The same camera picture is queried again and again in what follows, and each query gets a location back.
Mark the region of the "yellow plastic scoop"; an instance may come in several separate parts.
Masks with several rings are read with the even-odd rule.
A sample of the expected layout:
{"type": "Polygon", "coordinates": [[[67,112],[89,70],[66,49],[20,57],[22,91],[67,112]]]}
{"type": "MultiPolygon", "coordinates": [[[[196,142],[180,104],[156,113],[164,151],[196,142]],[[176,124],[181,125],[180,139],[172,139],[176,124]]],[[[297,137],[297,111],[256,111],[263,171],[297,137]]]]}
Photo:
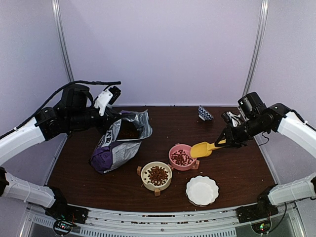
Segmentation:
{"type": "Polygon", "coordinates": [[[212,154],[214,150],[220,149],[222,147],[215,146],[215,143],[201,142],[195,144],[191,147],[190,156],[192,158],[203,158],[208,157],[212,154]]]}

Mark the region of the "purple pet food bag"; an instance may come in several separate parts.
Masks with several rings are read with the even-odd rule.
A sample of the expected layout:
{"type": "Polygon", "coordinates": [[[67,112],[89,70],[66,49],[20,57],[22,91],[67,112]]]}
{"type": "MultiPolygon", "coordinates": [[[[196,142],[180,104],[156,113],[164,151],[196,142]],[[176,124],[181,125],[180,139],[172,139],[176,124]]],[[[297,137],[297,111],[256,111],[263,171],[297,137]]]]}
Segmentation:
{"type": "Polygon", "coordinates": [[[110,126],[94,149],[89,164],[100,174],[113,171],[135,157],[143,140],[149,138],[153,129],[149,123],[148,110],[143,112],[121,111],[122,118],[110,126]],[[132,122],[139,131],[139,138],[117,140],[121,122],[132,122]]]}

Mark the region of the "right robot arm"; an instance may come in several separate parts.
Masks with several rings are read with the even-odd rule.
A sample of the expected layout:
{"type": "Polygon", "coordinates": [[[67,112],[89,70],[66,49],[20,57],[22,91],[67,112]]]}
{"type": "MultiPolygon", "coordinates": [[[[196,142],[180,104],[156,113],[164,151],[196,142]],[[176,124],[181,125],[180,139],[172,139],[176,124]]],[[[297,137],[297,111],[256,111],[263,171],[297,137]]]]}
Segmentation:
{"type": "MultiPolygon", "coordinates": [[[[260,133],[274,132],[301,147],[312,157],[316,156],[316,129],[296,110],[282,103],[268,107],[257,92],[243,96],[239,99],[238,105],[245,121],[237,126],[228,122],[215,141],[216,148],[240,148],[260,133]]],[[[314,172],[286,184],[267,188],[258,197],[258,203],[253,207],[253,214],[263,218],[272,210],[272,206],[308,198],[316,198],[314,172]]]]}

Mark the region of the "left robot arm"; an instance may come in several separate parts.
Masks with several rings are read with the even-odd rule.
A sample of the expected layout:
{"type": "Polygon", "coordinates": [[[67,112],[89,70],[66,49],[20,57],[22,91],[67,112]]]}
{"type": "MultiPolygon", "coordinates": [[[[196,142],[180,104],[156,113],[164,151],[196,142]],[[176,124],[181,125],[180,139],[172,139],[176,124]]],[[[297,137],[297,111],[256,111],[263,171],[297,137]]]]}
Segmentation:
{"type": "MultiPolygon", "coordinates": [[[[28,119],[0,137],[0,163],[60,135],[97,128],[105,132],[120,115],[111,106],[120,82],[74,81],[57,89],[28,119]]],[[[71,208],[58,188],[38,186],[0,169],[0,195],[51,209],[60,219],[71,208]]]]}

